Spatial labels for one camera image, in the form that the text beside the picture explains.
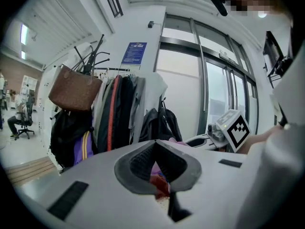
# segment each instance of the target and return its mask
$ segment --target blue poster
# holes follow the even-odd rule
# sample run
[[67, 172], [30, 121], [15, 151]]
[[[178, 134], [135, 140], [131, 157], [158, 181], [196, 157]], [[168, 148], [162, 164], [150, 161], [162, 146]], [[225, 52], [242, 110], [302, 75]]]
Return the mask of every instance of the blue poster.
[[141, 64], [147, 42], [131, 42], [121, 64]]

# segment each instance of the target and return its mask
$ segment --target purple bag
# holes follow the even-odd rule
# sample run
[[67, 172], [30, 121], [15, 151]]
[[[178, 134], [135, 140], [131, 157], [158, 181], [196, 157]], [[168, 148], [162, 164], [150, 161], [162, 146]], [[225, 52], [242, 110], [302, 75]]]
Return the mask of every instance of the purple bag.
[[91, 156], [93, 156], [92, 135], [87, 131], [74, 144], [74, 166]]

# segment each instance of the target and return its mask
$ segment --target ceiling light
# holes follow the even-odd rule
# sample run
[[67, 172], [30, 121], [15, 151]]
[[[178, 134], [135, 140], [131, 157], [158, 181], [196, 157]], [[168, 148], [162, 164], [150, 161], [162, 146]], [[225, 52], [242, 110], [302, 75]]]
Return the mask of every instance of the ceiling light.
[[28, 33], [28, 27], [26, 27], [24, 24], [22, 24], [20, 42], [24, 45], [27, 40], [27, 33]]
[[259, 18], [265, 18], [266, 16], [267, 16], [266, 13], [264, 13], [264, 12], [262, 12], [262, 11], [259, 11], [259, 12], [258, 12], [258, 17], [259, 17]]
[[21, 51], [21, 58], [25, 59], [25, 52], [24, 51]]

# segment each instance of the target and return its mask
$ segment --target ceiling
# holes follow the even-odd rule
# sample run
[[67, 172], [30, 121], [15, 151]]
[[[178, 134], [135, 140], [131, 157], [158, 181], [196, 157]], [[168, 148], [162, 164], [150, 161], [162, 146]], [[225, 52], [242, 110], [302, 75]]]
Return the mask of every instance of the ceiling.
[[[26, 45], [20, 42], [21, 25], [29, 30]], [[28, 0], [11, 23], [2, 49], [42, 67], [57, 54], [89, 37], [91, 19], [79, 0]]]
[[264, 43], [266, 31], [274, 31], [289, 24], [288, 19], [283, 15], [267, 15], [262, 19], [258, 17], [257, 12], [250, 11], [247, 14], [241, 14], [236, 11], [230, 11], [231, 9], [228, 6], [226, 8], [230, 15], [244, 25], [260, 43]]

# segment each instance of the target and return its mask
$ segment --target black office chair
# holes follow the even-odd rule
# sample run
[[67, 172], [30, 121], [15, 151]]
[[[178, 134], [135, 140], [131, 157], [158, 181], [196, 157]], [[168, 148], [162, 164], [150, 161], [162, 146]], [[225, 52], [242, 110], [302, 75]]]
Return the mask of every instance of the black office chair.
[[17, 140], [17, 138], [19, 138], [19, 136], [22, 133], [26, 133], [28, 136], [28, 139], [30, 138], [29, 133], [28, 132], [33, 132], [33, 134], [35, 134], [34, 131], [29, 130], [28, 126], [31, 126], [33, 124], [33, 120], [32, 120], [32, 113], [33, 113], [33, 100], [29, 99], [26, 106], [27, 106], [27, 112], [28, 112], [28, 117], [29, 119], [26, 120], [26, 116], [24, 112], [18, 112], [18, 114], [21, 115], [21, 121], [19, 123], [17, 123], [17, 125], [21, 125], [21, 127], [23, 127], [23, 129], [18, 130], [18, 134], [15, 137], [15, 140]]

